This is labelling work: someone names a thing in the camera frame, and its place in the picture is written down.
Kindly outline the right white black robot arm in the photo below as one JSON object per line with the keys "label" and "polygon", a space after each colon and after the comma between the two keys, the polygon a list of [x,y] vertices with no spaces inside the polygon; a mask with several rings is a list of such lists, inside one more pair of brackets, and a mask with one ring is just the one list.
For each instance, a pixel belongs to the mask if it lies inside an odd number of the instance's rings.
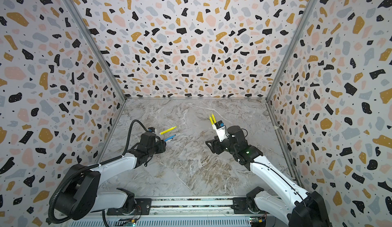
{"label": "right white black robot arm", "polygon": [[323,197],[310,193],[279,171],[257,147],[250,145],[245,129],[226,127],[222,121],[212,124],[216,136],[205,143],[214,154],[226,151],[236,162],[267,183],[277,196],[256,187],[247,194],[246,208],[251,212],[266,211],[289,227],[329,227]]}

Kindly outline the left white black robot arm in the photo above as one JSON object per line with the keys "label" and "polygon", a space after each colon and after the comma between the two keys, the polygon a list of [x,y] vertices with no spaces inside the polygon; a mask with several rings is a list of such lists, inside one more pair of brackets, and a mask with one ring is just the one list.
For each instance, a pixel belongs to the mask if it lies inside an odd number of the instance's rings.
{"label": "left white black robot arm", "polygon": [[90,166],[73,165],[54,191],[49,201],[47,222],[60,224],[70,219],[80,220],[91,212],[117,209],[122,214],[139,210],[135,195],[117,188],[101,192],[100,186],[109,179],[140,166],[147,166],[155,154],[166,151],[166,142],[153,132],[145,132],[140,141],[125,154]]}

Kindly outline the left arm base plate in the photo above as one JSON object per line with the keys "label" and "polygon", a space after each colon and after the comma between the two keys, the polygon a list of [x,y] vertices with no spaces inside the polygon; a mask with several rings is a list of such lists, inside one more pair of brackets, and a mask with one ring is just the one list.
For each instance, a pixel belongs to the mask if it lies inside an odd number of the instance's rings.
{"label": "left arm base plate", "polygon": [[149,215],[152,206],[151,198],[136,198],[119,209],[111,208],[107,210],[109,216],[143,216]]}

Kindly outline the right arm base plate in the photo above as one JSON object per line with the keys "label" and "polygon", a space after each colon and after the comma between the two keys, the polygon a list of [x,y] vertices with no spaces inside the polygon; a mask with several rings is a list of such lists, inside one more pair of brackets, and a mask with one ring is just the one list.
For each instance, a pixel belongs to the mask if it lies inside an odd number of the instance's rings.
{"label": "right arm base plate", "polygon": [[232,200],[231,209],[234,210],[235,214],[264,214],[264,211],[257,207],[253,198],[234,197]]}

